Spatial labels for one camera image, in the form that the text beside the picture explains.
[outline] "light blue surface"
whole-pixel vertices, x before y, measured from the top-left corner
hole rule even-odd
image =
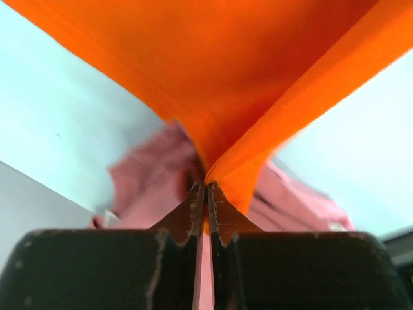
[[[413,222],[413,52],[278,154],[360,229]],[[0,161],[83,207],[110,203],[106,167],[161,121],[140,100],[0,3]]]

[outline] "orange fabric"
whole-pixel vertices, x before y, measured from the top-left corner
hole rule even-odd
[[[177,119],[245,212],[274,147],[413,46],[411,0],[6,0]]]

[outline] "pink cloth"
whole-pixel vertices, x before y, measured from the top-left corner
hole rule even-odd
[[[119,221],[110,228],[146,229],[181,203],[194,180],[203,177],[197,152],[177,125],[163,127],[146,143],[113,166],[112,212]],[[347,214],[332,200],[289,178],[270,161],[257,180],[247,216],[266,231],[354,229]],[[91,227],[103,228],[96,216]],[[209,237],[203,238],[200,310],[211,310],[212,276]]]

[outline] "gray floor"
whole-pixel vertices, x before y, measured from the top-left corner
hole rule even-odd
[[[0,162],[0,269],[27,232],[85,227],[92,213]]]

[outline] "orange cloth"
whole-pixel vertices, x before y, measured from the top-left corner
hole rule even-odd
[[[5,2],[179,120],[243,212],[275,147],[413,46],[412,0]]]

